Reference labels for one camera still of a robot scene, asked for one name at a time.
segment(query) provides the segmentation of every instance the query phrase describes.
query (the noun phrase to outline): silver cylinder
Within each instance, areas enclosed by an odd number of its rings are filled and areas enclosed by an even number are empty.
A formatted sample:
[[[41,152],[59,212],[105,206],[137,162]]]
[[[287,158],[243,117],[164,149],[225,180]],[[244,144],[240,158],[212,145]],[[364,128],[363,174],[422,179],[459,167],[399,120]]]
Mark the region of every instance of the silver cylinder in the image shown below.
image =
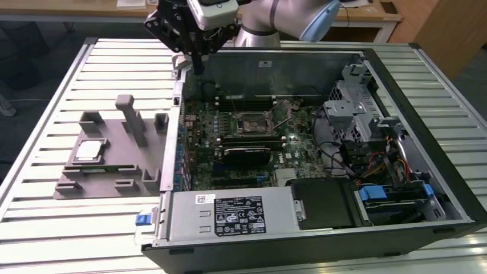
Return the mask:
[[[240,30],[235,39],[236,47],[280,47],[279,33],[271,35],[255,35],[248,33],[244,29]]]

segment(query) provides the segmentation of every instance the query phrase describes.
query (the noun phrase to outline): black panel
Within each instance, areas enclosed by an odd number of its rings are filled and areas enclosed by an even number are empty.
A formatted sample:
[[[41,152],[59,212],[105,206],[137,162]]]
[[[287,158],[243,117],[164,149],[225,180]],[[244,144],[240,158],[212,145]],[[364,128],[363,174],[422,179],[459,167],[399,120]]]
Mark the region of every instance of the black panel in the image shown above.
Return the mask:
[[[169,255],[171,247],[153,248],[144,245],[143,253],[168,274],[189,271],[205,273],[323,263],[363,257],[396,256],[407,254],[435,241],[454,237],[471,227],[474,227],[472,224],[466,224],[455,226],[456,231],[448,229],[447,226],[439,226],[347,233],[345,235],[188,245],[180,248],[193,248],[193,254],[180,255]]]
[[[300,229],[361,227],[353,198],[355,183],[347,178],[289,180],[293,199],[301,201],[305,219]]]

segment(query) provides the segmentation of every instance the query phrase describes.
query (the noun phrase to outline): cable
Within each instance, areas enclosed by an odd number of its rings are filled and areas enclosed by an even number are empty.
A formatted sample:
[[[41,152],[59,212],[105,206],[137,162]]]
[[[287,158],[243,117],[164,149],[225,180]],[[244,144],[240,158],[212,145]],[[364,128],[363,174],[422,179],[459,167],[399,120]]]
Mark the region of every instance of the cable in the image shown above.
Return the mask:
[[[11,161],[11,160],[0,160],[0,164],[12,165],[13,164],[13,161]]]
[[[403,163],[406,181],[408,182],[410,181],[410,168],[408,168],[408,163],[403,159],[398,159],[398,161]]]
[[[348,16],[348,8],[345,6],[343,6],[343,4],[340,4],[341,8],[344,8],[345,13],[347,13],[347,27],[349,27],[349,16]]]
[[[47,99],[15,99],[15,100],[7,100],[8,102],[27,102],[27,101],[41,101],[41,102],[49,102],[51,100]]]
[[[311,136],[312,136],[312,141],[317,147],[317,149],[320,150],[321,154],[324,154],[325,157],[328,157],[331,159],[331,161],[335,161],[344,169],[345,173],[348,174],[348,176],[351,177],[355,177],[357,179],[360,179],[360,177],[356,175],[356,173],[353,172],[353,170],[349,169],[349,167],[341,163],[337,159],[335,159],[329,153],[327,153],[324,151],[324,149],[317,145],[317,142],[316,142],[316,137],[315,137],[315,127],[316,127],[316,120],[317,120],[317,114],[320,113],[320,111],[324,110],[323,106],[319,107],[317,111],[316,111],[316,116],[315,116],[315,119],[312,121],[312,128],[311,128]]]

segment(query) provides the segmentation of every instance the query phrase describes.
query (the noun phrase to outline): slatted metal surface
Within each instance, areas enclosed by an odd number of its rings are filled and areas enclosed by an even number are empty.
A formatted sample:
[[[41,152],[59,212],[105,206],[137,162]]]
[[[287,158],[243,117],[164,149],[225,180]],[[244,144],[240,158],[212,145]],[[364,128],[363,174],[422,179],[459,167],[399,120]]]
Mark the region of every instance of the slatted metal surface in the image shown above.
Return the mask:
[[[300,42],[284,47],[372,47],[398,81],[426,125],[439,140],[480,202],[487,205],[487,134],[458,91],[443,85],[407,45]],[[105,119],[115,111],[117,94],[131,93],[144,117],[169,107],[172,52],[156,40],[100,39],[85,47],[80,65],[69,71],[65,87],[39,139],[16,162],[19,172],[3,204],[0,222],[0,271],[5,273],[164,273],[140,253],[143,239],[133,240],[135,215],[159,198],[53,200],[61,173],[80,127],[84,110],[100,110]],[[391,103],[383,96],[391,113]],[[487,229],[460,239],[443,240],[408,255],[280,267],[241,272],[348,273],[486,273]]]

